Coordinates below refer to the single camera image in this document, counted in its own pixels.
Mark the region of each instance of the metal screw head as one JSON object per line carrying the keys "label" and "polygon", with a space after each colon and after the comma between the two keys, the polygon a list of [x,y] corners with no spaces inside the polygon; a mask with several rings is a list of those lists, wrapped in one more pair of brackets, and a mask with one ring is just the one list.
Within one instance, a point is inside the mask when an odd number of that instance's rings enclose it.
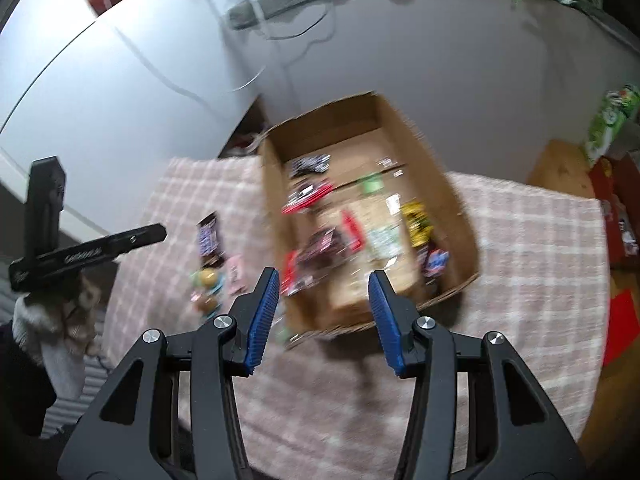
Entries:
{"label": "metal screw head", "polygon": [[500,332],[489,332],[487,339],[492,345],[501,345],[504,343],[504,336]]}
{"label": "metal screw head", "polygon": [[420,328],[423,328],[425,330],[429,330],[429,329],[433,328],[434,326],[436,326],[436,320],[433,319],[433,317],[429,317],[429,316],[419,317],[417,319],[416,323],[418,324],[418,326]]}
{"label": "metal screw head", "polygon": [[229,316],[218,316],[213,320],[213,325],[217,328],[226,328],[234,322]]}
{"label": "metal screw head", "polygon": [[160,339],[160,331],[156,330],[155,328],[147,330],[142,335],[142,341],[144,341],[145,343],[155,343],[156,341],[158,341],[158,339]]}

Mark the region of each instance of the cabinet door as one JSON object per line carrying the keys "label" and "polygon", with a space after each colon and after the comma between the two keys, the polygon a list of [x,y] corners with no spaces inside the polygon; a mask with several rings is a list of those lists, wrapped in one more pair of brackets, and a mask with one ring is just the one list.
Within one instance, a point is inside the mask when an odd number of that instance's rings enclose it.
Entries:
{"label": "cabinet door", "polygon": [[95,21],[86,0],[20,0],[0,32],[0,132],[22,94]]}
{"label": "cabinet door", "polygon": [[230,91],[247,78],[205,0],[124,0],[44,71],[0,148],[25,171],[59,156],[66,205],[117,232],[172,157],[218,156],[253,101]]}

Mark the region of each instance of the cardboard box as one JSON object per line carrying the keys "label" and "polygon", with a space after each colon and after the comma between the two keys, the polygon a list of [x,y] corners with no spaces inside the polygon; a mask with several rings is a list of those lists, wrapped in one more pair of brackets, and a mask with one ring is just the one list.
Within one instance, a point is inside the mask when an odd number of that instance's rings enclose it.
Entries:
{"label": "cardboard box", "polygon": [[[304,215],[281,213],[292,185],[288,162],[313,153],[332,156],[324,176],[338,188],[329,195],[335,203],[361,197],[358,180],[383,171],[386,180],[394,174],[402,175],[389,185],[398,186],[403,202],[419,200],[424,204],[434,225],[434,238],[449,251],[450,258],[442,278],[443,292],[419,308],[459,293],[476,279],[478,247],[459,198],[422,135],[385,98],[373,92],[325,104],[274,126],[260,146],[271,237],[281,276],[287,254],[299,248],[313,228]],[[328,312],[325,293],[326,288],[316,287],[286,298],[287,323],[292,330],[303,333],[348,327],[351,331],[373,326],[370,312],[363,305],[355,308],[351,317],[333,316]]]}

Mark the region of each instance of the yellow snack package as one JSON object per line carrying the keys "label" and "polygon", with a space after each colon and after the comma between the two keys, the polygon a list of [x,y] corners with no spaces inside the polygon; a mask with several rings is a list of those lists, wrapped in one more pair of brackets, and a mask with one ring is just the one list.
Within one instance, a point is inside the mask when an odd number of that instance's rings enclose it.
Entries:
{"label": "yellow snack package", "polygon": [[409,229],[411,245],[416,248],[429,243],[433,226],[424,212],[424,206],[420,202],[412,201],[401,205],[400,210]]}

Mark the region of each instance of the red box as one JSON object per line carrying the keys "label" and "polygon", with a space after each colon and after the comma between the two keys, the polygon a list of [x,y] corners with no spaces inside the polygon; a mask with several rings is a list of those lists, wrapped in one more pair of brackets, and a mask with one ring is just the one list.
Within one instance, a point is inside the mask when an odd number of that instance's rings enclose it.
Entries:
{"label": "red box", "polygon": [[626,206],[631,228],[640,233],[640,171],[627,153],[613,169],[616,195]]}
{"label": "red box", "polygon": [[613,168],[608,158],[601,157],[589,172],[593,185],[593,192],[600,200],[607,232],[607,249],[609,250],[609,265],[620,264],[625,259],[625,247],[622,244],[618,212],[613,198],[614,179]]}

